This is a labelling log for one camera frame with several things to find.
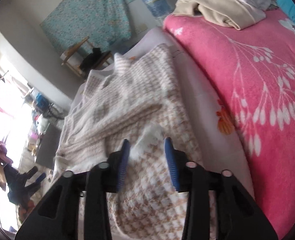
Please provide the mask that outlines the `beige white houndstooth sweater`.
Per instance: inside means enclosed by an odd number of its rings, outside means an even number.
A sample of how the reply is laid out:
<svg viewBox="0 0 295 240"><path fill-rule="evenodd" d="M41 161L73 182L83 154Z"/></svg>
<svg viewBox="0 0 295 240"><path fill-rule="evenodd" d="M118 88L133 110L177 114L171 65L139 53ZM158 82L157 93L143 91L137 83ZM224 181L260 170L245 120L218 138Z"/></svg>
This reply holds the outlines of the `beige white houndstooth sweater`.
<svg viewBox="0 0 295 240"><path fill-rule="evenodd" d="M201 163L182 100L172 49L159 44L137 60L117 54L107 77L90 74L81 102L66 116L54 177L90 170L130 142L124 185L107 195L111 231L131 239L180 239L187 195L173 188L164 139Z"/></svg>

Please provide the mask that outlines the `beige cream clothes pile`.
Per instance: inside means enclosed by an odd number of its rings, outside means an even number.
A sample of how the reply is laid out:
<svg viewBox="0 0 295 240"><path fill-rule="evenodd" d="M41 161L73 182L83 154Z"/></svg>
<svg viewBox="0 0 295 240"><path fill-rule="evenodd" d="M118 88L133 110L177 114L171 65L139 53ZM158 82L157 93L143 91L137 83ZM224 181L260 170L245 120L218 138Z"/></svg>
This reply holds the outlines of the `beige cream clothes pile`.
<svg viewBox="0 0 295 240"><path fill-rule="evenodd" d="M174 16L203 16L210 23L242 30L266 18L272 0L177 0Z"/></svg>

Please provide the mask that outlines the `grey box cabinet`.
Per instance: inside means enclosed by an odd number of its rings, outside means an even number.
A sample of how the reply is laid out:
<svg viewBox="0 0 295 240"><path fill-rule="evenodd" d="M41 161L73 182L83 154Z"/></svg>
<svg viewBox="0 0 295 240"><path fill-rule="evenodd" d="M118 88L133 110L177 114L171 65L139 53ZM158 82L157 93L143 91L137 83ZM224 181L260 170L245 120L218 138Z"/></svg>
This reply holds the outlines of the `grey box cabinet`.
<svg viewBox="0 0 295 240"><path fill-rule="evenodd" d="M37 148L36 163L49 168L54 168L55 155L59 146L61 130L55 125L50 124L42 137L42 140Z"/></svg>

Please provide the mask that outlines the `black item on chair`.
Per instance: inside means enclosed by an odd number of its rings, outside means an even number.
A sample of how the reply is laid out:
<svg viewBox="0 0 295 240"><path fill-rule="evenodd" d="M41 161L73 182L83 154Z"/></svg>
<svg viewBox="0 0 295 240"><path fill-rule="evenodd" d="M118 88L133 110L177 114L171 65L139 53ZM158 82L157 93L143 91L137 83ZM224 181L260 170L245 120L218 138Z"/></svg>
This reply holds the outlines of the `black item on chair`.
<svg viewBox="0 0 295 240"><path fill-rule="evenodd" d="M86 70L93 68L99 62L101 62L105 56L109 55L110 53L110 51L102 52L100 48L93 48L92 53L85 57L82 63L80 64L80 69L85 72Z"/></svg>

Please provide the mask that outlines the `wooden chair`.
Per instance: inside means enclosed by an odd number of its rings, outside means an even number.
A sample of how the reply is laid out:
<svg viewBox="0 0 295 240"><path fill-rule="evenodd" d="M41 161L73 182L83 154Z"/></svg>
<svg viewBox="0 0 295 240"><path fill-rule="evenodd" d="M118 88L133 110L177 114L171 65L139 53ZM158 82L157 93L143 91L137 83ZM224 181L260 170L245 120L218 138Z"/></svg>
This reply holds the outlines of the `wooden chair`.
<svg viewBox="0 0 295 240"><path fill-rule="evenodd" d="M85 72L80 69L80 64L90 53L92 49L96 48L90 41L89 36L85 37L82 41L73 44L71 47L66 49L60 58L62 59L62 66L67 66L76 76L86 79L91 70L102 70L112 64L113 55L112 52L105 56L101 62L99 62L93 68L86 70Z"/></svg>

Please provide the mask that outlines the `pink floral blanket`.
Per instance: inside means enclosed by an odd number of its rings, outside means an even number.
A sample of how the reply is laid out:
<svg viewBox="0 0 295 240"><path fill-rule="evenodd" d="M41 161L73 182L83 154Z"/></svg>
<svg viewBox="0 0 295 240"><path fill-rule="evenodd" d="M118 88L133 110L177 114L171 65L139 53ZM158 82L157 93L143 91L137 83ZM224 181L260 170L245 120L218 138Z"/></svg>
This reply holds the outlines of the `pink floral blanket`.
<svg viewBox="0 0 295 240"><path fill-rule="evenodd" d="M168 16L168 31L218 92L239 133L255 198L279 238L295 224L295 29L279 9L243 30Z"/></svg>

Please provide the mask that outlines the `blue water jug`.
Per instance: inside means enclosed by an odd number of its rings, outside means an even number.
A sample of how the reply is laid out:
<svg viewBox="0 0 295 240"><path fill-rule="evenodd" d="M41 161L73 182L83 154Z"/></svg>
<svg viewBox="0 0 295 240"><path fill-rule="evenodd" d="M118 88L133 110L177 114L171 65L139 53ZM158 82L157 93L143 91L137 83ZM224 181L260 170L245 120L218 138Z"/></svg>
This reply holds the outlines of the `blue water jug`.
<svg viewBox="0 0 295 240"><path fill-rule="evenodd" d="M142 0L155 19L164 19L172 13L166 0Z"/></svg>

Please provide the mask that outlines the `teal floral hanging cloth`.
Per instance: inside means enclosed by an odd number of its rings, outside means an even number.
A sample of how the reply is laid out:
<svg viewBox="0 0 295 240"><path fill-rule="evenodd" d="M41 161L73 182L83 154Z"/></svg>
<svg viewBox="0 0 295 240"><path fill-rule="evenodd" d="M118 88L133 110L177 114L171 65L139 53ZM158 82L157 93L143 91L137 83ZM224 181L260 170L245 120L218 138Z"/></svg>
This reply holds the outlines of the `teal floral hanging cloth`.
<svg viewBox="0 0 295 240"><path fill-rule="evenodd" d="M134 0L62 0L40 24L54 49L62 54L88 37L101 50L132 36L129 3Z"/></svg>

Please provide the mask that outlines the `turquoise garment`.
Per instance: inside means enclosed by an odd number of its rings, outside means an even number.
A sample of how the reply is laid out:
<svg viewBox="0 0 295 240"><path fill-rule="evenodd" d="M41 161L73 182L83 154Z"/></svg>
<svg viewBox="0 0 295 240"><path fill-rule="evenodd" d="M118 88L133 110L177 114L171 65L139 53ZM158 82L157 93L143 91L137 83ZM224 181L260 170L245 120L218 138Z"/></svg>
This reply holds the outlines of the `turquoise garment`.
<svg viewBox="0 0 295 240"><path fill-rule="evenodd" d="M292 0L276 0L278 7L295 23L295 3Z"/></svg>

